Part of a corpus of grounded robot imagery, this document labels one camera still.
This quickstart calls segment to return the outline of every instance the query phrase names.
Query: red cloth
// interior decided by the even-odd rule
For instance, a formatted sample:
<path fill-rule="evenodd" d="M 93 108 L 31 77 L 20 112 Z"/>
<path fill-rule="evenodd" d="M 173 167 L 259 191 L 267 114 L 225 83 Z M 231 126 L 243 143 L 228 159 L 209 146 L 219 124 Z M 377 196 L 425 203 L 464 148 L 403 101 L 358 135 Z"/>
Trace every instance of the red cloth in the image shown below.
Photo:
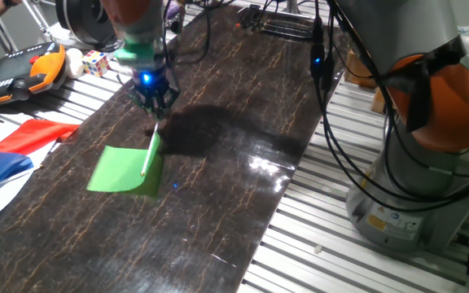
<path fill-rule="evenodd" d="M 28 120 L 0 142 L 0 152 L 28 155 L 58 138 L 67 138 L 78 127 L 48 120 Z"/>

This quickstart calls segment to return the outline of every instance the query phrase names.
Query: green card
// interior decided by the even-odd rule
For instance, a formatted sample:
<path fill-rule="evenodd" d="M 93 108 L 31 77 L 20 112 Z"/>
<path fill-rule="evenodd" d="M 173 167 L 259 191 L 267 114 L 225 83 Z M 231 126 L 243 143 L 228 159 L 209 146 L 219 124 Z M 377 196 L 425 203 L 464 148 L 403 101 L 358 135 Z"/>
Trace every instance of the green card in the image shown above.
<path fill-rule="evenodd" d="M 148 150 L 106 146 L 86 189 L 156 197 L 163 167 L 159 145 L 154 133 Z"/>

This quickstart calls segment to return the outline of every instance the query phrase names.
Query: dark marble table surface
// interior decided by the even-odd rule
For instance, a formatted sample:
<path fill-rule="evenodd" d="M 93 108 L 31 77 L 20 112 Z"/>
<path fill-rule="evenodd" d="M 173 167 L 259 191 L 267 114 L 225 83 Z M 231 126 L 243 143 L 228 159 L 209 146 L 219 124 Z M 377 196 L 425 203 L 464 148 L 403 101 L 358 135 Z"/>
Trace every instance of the dark marble table surface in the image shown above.
<path fill-rule="evenodd" d="M 104 146 L 148 147 L 154 122 L 120 90 L 0 216 L 1 292 L 236 291 L 320 117 L 310 45 L 236 33 L 237 10 L 177 68 L 160 197 L 85 189 Z M 191 23 L 182 46 L 204 34 Z"/>

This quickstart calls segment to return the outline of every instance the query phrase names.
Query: blue led light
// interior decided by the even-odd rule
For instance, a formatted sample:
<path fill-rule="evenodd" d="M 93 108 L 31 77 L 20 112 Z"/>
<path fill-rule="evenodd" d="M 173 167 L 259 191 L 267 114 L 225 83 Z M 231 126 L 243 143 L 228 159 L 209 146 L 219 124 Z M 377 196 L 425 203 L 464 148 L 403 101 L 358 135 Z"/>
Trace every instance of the blue led light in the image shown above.
<path fill-rule="evenodd" d="M 143 73 L 141 74 L 141 78 L 142 78 L 142 83 L 147 85 L 151 82 L 151 76 L 147 73 Z"/>

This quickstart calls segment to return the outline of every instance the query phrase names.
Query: rubik's cube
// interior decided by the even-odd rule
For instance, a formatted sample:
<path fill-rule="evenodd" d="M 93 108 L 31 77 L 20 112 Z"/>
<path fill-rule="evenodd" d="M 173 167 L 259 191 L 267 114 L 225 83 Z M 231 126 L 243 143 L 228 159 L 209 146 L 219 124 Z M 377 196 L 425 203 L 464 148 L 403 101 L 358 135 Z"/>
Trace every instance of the rubik's cube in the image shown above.
<path fill-rule="evenodd" d="M 102 77 L 104 73 L 111 69 L 106 55 L 96 50 L 86 54 L 82 58 L 82 63 L 85 65 L 86 73 L 96 77 Z"/>

